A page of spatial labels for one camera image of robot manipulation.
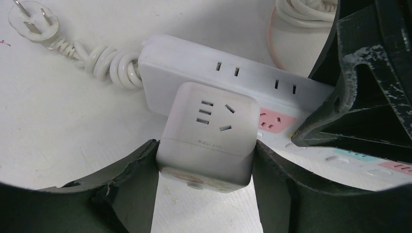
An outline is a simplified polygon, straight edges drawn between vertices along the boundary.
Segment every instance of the coiled cable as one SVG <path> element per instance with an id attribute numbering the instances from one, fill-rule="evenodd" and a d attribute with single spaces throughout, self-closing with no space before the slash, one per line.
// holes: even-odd
<path id="1" fill-rule="evenodd" d="M 286 22 L 303 28 L 332 27 L 338 0 L 276 0 L 276 12 Z"/>

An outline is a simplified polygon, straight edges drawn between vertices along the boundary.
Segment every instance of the pink outlet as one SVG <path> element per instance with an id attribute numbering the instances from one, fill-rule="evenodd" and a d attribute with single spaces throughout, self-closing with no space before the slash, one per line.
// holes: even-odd
<path id="1" fill-rule="evenodd" d="M 403 174 L 412 176 L 412 165 L 401 164 L 397 162 L 386 162 L 386 163 L 379 164 L 379 166 L 386 167 L 394 171 L 398 171 Z"/>
<path id="2" fill-rule="evenodd" d="M 266 108 L 260 109 L 259 129 L 271 133 L 280 133 L 296 119 L 282 113 L 278 113 Z"/>

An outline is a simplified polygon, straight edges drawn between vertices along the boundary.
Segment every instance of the plug prongs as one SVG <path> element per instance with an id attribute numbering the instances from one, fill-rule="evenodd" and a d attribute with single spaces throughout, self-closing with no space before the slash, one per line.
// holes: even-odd
<path id="1" fill-rule="evenodd" d="M 24 7 L 21 5 L 21 3 L 17 0 L 13 0 L 14 3 L 17 5 L 17 7 L 23 12 L 23 14 L 25 14 L 27 17 L 31 17 L 31 15 L 29 14 L 29 12 L 26 11 L 26 9 L 24 9 Z"/>
<path id="2" fill-rule="evenodd" d="M 44 12 L 44 9 L 41 8 L 41 13 L 43 14 L 43 17 L 45 18 L 45 20 L 47 21 L 47 23 L 49 24 L 49 26 L 52 25 L 52 21 L 50 20 L 50 18 L 47 16 L 46 12 Z"/>
<path id="3" fill-rule="evenodd" d="M 34 24 L 30 23 L 30 22 L 26 22 L 26 21 L 24 21 L 23 23 L 24 23 L 24 25 L 26 25 L 26 27 L 27 27 L 31 32 L 41 35 L 41 32 L 40 32 L 39 29 L 36 27 L 36 25 L 34 25 Z"/>

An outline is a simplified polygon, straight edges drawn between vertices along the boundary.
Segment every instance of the pink cord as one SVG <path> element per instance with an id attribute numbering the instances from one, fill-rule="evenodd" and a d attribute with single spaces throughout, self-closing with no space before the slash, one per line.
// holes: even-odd
<path id="1" fill-rule="evenodd" d="M 272 44 L 272 21 L 275 16 L 275 11 L 276 11 L 276 3 L 275 6 L 273 7 L 273 10 L 269 16 L 269 23 L 268 23 L 268 34 L 267 34 L 267 41 L 268 41 L 268 49 L 269 49 L 269 54 L 274 62 L 274 64 L 282 70 L 285 70 L 283 65 L 280 63 L 279 59 L 276 57 L 275 50 L 273 48 Z"/>

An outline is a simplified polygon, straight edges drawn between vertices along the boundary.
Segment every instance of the teal outlet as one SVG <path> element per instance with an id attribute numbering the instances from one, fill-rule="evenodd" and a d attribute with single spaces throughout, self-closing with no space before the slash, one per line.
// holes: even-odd
<path id="1" fill-rule="evenodd" d="M 354 159 L 361 160 L 364 162 L 372 162 L 372 161 L 377 160 L 377 158 L 369 156 L 369 155 L 354 153 L 354 152 L 350 152 L 346 150 L 334 149 L 333 152 L 343 154 L 343 155 L 346 155 L 346 156 L 349 156 L 349 157 L 352 157 Z"/>

